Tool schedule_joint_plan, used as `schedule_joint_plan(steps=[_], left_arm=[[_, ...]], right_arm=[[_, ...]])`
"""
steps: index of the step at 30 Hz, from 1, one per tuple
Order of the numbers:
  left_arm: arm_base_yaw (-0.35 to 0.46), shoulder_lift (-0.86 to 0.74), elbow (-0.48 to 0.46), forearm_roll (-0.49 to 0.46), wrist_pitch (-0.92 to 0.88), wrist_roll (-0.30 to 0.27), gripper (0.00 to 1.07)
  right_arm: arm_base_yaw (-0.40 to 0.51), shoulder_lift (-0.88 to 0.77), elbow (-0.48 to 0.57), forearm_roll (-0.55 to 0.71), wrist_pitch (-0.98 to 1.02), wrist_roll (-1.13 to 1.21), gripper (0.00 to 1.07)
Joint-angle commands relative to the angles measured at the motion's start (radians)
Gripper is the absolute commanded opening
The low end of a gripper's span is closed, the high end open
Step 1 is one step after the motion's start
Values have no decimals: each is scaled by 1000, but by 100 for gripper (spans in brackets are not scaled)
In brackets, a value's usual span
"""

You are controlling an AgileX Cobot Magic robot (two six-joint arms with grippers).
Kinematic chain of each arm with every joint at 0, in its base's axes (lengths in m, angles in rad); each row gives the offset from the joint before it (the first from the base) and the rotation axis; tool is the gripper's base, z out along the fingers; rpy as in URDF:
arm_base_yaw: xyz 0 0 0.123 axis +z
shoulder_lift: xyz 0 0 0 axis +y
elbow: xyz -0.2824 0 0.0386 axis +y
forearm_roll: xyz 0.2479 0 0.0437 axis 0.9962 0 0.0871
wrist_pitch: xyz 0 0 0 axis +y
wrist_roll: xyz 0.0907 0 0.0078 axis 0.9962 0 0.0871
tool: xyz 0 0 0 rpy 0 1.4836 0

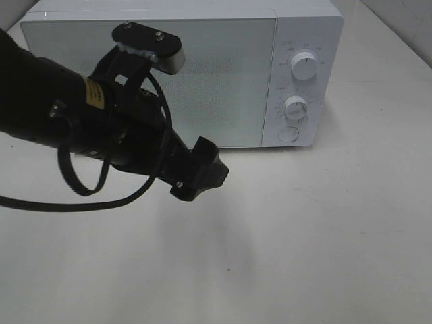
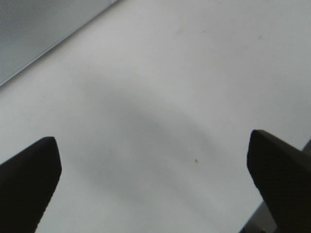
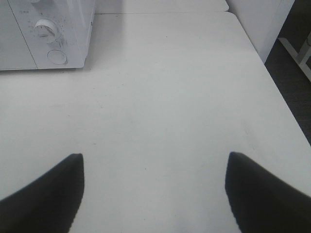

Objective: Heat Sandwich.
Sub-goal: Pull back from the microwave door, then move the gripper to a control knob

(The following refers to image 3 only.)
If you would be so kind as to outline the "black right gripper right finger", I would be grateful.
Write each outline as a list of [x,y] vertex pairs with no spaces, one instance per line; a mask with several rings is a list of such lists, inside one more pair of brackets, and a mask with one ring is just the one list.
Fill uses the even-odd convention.
[[243,153],[229,154],[225,191],[243,233],[311,231],[311,198]]

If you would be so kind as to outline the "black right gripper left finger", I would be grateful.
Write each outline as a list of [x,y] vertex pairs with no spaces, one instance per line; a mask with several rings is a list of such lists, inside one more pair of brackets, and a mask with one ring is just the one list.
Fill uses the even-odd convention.
[[71,154],[0,201],[2,233],[68,233],[85,188],[82,154]]

